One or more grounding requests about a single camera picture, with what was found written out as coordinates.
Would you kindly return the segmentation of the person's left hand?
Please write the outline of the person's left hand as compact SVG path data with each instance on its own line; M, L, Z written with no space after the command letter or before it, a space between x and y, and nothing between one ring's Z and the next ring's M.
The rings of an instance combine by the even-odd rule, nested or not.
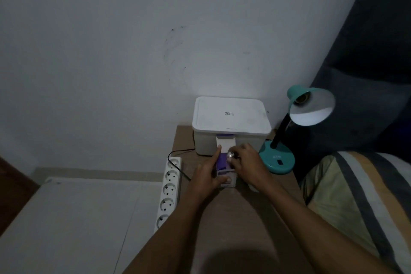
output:
M181 200L183 207L197 209L217 189L214 187L214 179L216 177L213 177L213 169L220 152L221 146L219 145L211 157L196 167Z

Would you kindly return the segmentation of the person's right hand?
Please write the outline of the person's right hand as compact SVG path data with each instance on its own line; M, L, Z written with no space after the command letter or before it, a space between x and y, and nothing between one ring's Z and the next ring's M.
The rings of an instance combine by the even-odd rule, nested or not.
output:
M241 146L246 146L249 151L249 168L245 173L237 174L254 189L265 195L275 188L280 188L279 182L265 167L259 153L248 143Z

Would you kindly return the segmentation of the white purple bulb carton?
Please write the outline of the white purple bulb carton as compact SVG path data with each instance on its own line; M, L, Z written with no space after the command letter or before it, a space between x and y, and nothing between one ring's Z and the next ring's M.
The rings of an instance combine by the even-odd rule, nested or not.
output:
M221 146L221 152L216 161L216 176L230 176L232 179L232 188L235 188L237 181L237 174L230 164L226 161L226 154L230 147L236 146L235 136L232 134L217 134L217 146Z

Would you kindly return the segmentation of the person's right forearm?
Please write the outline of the person's right forearm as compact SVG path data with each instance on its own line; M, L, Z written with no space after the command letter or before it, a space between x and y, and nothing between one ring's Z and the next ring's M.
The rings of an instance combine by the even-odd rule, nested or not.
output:
M396 274L377 257L296 201L275 178L268 176L250 180L250 184L270 200L316 273Z

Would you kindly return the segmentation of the person's left forearm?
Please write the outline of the person's left forearm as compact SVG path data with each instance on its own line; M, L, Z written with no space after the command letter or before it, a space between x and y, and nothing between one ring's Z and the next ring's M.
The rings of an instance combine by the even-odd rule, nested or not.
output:
M122 274L176 274L198 212L217 193L200 198L187 191Z

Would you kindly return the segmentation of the white plastic storage box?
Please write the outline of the white plastic storage box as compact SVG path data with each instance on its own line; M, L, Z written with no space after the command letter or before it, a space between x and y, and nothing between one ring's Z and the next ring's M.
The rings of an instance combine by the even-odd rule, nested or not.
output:
M232 134L237 146L248 143L259 151L272 131L260 100L211 96L196 99L192 129L200 156L214 154L217 134Z

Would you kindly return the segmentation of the teal desk lamp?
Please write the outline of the teal desk lamp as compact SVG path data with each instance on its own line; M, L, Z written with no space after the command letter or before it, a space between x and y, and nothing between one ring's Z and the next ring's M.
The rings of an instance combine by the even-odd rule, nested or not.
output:
M266 140L259 151L264 165L273 174L290 173L295 165L293 152L282 143L289 124L307 127L326 120L334 111L336 99L329 90L302 85L291 86L286 93L287 114L275 132L273 140Z

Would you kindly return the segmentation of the white power strip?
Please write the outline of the white power strip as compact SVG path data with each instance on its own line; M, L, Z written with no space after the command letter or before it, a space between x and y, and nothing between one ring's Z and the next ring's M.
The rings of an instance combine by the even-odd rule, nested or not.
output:
M182 159L181 157L167 158L163 174L162 188L155 221L154 233L162 226L172 214L179 199L179 188L181 184Z

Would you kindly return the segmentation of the striped pillow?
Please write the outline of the striped pillow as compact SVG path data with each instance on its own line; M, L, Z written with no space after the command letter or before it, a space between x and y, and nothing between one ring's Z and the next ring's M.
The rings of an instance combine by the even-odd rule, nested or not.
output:
M301 180L309 209L379 257L411 274L411 163L375 152L334 152Z

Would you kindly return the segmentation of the dark grey curtain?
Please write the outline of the dark grey curtain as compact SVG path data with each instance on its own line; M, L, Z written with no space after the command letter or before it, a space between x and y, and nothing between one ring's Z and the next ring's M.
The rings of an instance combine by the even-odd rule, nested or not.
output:
M411 0L356 0L312 86L331 91L336 107L296 128L297 181L336 151L411 162Z

